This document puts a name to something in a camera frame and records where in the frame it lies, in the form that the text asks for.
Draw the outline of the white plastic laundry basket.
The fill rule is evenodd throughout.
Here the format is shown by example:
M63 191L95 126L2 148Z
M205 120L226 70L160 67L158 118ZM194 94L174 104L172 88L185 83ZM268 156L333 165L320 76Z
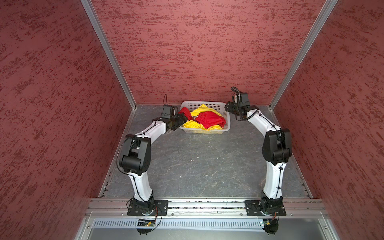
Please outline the white plastic laundry basket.
M181 109L186 107L190 112L196 110L201 105L205 105L208 108L214 109L218 113L222 115L222 117L226 120L226 124L222 129L219 130L203 130L203 129L192 129L192 128L184 128L181 129L185 133L189 134L211 134L211 135L221 135L224 132L227 132L230 129L230 113L225 111L225 103L220 102L207 102L207 101L185 101L181 104Z

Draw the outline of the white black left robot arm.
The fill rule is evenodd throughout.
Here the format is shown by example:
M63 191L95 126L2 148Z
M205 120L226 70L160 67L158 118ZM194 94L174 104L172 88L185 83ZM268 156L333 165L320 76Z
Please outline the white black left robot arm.
M168 130L175 131L187 121L188 118L183 113L170 118L154 119L141 132L135 135L128 134L118 150L117 168L129 176L134 189L131 204L143 215L151 215L156 209L147 173L151 163L152 143Z

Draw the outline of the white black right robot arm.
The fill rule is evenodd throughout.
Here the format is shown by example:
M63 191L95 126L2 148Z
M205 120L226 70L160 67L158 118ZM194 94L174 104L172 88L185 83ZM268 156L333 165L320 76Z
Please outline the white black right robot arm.
M258 210L265 216L277 213L283 207L282 183L284 171L292 156L292 135L288 129L275 125L255 106L241 107L227 102L225 111L253 124L264 136L262 155L267 163L266 182Z

